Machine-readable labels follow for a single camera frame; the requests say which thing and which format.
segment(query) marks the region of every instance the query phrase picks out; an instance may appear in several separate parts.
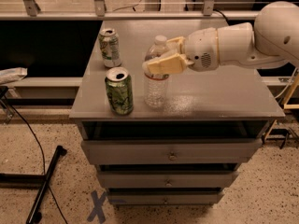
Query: silver can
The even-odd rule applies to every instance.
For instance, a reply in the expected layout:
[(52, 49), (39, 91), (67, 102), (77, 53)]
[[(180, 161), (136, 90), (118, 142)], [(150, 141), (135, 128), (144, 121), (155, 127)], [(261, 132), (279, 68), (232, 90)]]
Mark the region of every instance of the silver can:
[(111, 110), (118, 115), (130, 114), (133, 110), (133, 94), (128, 70), (123, 67), (108, 70), (105, 84)]
[(104, 65), (108, 68), (121, 65), (119, 35), (116, 30), (113, 28), (103, 29), (98, 38)]

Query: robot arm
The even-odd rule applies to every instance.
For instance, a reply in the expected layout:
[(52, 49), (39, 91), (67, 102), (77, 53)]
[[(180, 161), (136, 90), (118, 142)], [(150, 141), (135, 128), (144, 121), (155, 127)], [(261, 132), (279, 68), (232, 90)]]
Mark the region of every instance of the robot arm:
[(264, 7), (254, 23), (199, 30), (188, 37), (170, 40), (179, 44), (160, 59), (149, 60), (152, 74), (181, 73), (234, 64), (245, 68), (271, 69), (288, 62), (299, 67), (299, 7), (276, 2)]

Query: speckled floor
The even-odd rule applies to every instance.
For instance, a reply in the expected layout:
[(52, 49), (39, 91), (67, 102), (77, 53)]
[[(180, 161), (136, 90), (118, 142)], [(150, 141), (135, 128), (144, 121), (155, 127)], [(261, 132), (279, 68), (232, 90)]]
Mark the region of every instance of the speckled floor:
[[(67, 149), (59, 160), (50, 187), (68, 223), (298, 223), (299, 217), (299, 149), (290, 140), (283, 149), (281, 141), (268, 141), (248, 163), (239, 168), (240, 175), (224, 190), (218, 204), (193, 206), (122, 206), (103, 203), (103, 219), (93, 216), (93, 197), (100, 199), (103, 189), (81, 148), (81, 136), (68, 118), (69, 107), (21, 108), (32, 125), (46, 157), (46, 168), (57, 145)], [(288, 115), (279, 127), (293, 127), (298, 121)], [(8, 125), (0, 125), (0, 172), (41, 174), (42, 158), (36, 140), (16, 115)], [(25, 223), (37, 190), (0, 189), (0, 223)], [(52, 197), (47, 193), (41, 206), (40, 223), (64, 223)]]

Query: cabinet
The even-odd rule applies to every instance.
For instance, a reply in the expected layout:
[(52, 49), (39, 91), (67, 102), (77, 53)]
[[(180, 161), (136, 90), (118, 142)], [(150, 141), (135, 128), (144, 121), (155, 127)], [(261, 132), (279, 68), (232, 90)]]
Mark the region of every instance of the cabinet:
[(133, 80), (134, 111), (110, 111), (97, 42), (71, 110), (81, 147), (111, 204), (217, 203), (238, 167), (284, 113), (255, 70), (226, 66), (170, 77), (162, 109), (143, 101), (141, 64), (156, 35), (188, 35), (214, 21), (104, 21), (120, 36), (122, 66)]

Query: plastic bottle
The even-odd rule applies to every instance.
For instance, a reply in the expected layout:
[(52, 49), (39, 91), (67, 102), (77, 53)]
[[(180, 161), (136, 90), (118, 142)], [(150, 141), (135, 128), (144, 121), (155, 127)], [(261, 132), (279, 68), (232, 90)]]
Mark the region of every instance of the plastic bottle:
[[(157, 35), (154, 44), (149, 48), (145, 61), (160, 57), (162, 54), (169, 51), (166, 45), (167, 38), (164, 35)], [(150, 75), (145, 74), (144, 77), (144, 99), (145, 103), (152, 108), (160, 108), (164, 106), (167, 87), (168, 74)]]

